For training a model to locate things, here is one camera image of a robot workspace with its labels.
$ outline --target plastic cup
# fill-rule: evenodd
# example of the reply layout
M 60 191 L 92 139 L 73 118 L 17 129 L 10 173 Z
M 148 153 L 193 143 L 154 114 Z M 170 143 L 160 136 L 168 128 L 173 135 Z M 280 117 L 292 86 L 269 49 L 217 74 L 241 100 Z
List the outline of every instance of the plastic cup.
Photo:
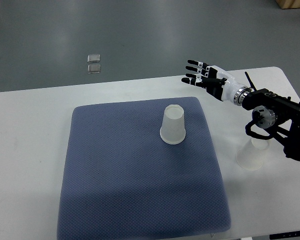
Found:
M 179 144 L 185 139 L 185 111 L 181 106 L 172 104 L 165 108 L 160 136 L 167 144 Z
M 269 140 L 250 138 L 236 153 L 236 162 L 244 169 L 255 171 L 262 167 L 269 148 Z

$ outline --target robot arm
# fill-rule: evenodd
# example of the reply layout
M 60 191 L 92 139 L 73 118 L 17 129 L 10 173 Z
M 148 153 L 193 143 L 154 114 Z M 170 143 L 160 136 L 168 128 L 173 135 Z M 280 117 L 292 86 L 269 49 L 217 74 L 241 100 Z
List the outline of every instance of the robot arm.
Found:
M 300 161 L 300 102 L 293 102 L 291 97 L 279 96 L 265 88 L 256 90 L 247 73 L 251 87 L 238 83 L 234 76 L 218 66 L 193 60 L 188 63 L 199 68 L 186 66 L 187 70 L 197 74 L 187 73 L 182 82 L 205 88 L 207 93 L 220 101 L 228 100 L 246 110 L 253 110 L 252 121 L 245 126 L 246 134 L 257 139 L 275 138 L 283 145 L 287 158 Z M 288 120 L 291 120 L 289 131 L 280 127 Z M 269 135 L 253 132 L 253 125 L 264 129 Z

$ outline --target gray floor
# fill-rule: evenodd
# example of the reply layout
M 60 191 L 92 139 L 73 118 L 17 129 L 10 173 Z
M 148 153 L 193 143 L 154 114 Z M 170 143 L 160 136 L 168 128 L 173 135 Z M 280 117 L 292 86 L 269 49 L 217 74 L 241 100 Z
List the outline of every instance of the gray floor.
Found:
M 101 73 L 87 74 L 94 53 Z M 275 0 L 0 0 L 0 92 L 183 75 L 188 59 L 279 67 L 300 97 L 300 9 Z

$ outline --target robot finger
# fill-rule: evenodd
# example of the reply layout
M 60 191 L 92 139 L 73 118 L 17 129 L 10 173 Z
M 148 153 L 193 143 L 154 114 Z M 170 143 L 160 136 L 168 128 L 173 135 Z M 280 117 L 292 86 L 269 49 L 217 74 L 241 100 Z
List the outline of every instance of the robot finger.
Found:
M 181 81 L 186 84 L 203 88 L 203 82 L 201 78 L 183 77 Z
M 201 68 L 193 67 L 193 66 L 186 66 L 185 68 L 187 70 L 197 72 L 205 78 L 215 78 L 215 79 L 217 78 L 218 70 L 214 69 L 211 66 L 209 66 L 209 71 L 206 71 L 206 70 L 201 69 Z
M 207 78 L 209 73 L 206 72 L 203 75 L 198 75 L 198 74 L 191 74 L 191 73 L 187 73 L 185 74 L 188 78 L 193 78 L 193 79 L 201 79 L 202 77 Z
M 204 75 L 205 73 L 208 72 L 208 71 L 206 71 L 202 68 L 197 68 L 197 67 L 193 67 L 193 66 L 186 66 L 185 69 L 187 69 L 189 71 L 197 72 L 197 73 L 202 74 L 202 75 Z
M 209 71 L 209 68 L 210 68 L 209 64 L 207 64 L 205 62 L 201 62 L 201 61 L 188 60 L 188 63 L 199 66 L 200 68 L 203 68 L 206 71 Z

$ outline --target gray mat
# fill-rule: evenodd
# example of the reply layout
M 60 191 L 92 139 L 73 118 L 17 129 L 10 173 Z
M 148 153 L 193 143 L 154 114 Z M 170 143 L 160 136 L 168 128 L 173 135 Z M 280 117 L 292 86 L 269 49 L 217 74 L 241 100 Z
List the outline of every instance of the gray mat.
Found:
M 165 108 L 184 109 L 186 137 L 160 138 Z M 162 239 L 223 232 L 231 219 L 208 125 L 195 97 L 73 111 L 59 240 Z

